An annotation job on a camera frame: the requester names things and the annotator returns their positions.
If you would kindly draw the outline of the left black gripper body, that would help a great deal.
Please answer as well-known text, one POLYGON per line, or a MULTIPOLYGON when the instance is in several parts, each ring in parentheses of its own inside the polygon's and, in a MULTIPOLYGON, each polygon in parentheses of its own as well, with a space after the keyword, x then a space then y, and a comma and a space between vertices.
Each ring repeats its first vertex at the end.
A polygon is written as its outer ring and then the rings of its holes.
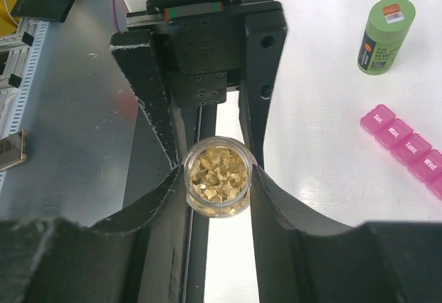
POLYGON ((153 32, 162 81, 177 105, 214 105, 240 84, 246 16, 272 1, 148 0, 126 25, 153 32))

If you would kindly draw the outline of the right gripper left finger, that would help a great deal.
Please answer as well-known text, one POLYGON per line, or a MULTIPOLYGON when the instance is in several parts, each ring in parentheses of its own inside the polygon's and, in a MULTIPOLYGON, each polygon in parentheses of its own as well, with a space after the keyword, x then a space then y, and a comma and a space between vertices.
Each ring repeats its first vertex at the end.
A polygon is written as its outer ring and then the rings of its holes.
POLYGON ((1 221, 2 302, 179 302, 182 168, 130 206, 85 227, 61 217, 1 221))

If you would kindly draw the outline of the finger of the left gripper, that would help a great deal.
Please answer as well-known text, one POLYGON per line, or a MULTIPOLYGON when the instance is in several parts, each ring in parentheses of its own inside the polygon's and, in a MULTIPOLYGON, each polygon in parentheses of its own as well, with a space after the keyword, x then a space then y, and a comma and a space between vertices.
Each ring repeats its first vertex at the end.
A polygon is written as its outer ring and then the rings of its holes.
POLYGON ((278 1, 250 3, 246 9, 245 63, 239 90, 239 120, 247 148, 258 165, 263 167, 265 131, 287 36, 287 22, 282 4, 278 1))
POLYGON ((153 33, 150 30, 116 32, 110 36, 109 48, 128 80, 169 166, 179 166, 169 101, 162 81, 153 33))

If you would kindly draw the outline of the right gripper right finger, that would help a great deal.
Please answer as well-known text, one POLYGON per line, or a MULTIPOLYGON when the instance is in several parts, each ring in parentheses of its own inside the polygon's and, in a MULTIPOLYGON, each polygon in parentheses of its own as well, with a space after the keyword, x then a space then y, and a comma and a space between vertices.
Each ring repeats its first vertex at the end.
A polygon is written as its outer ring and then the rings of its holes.
POLYGON ((440 302, 441 225, 351 227, 281 189, 259 166, 251 223, 261 302, 440 302))

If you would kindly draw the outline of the clear bottle with yellow pills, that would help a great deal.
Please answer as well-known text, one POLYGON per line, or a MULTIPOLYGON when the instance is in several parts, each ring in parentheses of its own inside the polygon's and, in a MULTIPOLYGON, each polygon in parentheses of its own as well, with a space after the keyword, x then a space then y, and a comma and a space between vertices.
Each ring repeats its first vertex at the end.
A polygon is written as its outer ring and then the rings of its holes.
POLYGON ((199 141, 183 161, 188 205, 209 218, 243 212, 250 205, 256 164, 250 150, 236 139, 215 136, 199 141))

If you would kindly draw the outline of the pink weekly pill organizer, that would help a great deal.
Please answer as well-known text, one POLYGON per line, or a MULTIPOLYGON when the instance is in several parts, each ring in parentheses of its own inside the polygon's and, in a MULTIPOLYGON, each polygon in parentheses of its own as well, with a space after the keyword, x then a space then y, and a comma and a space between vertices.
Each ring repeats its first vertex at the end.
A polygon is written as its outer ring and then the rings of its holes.
POLYGON ((360 119, 360 125, 399 163, 438 197, 441 196, 441 151, 432 147, 385 104, 360 119))

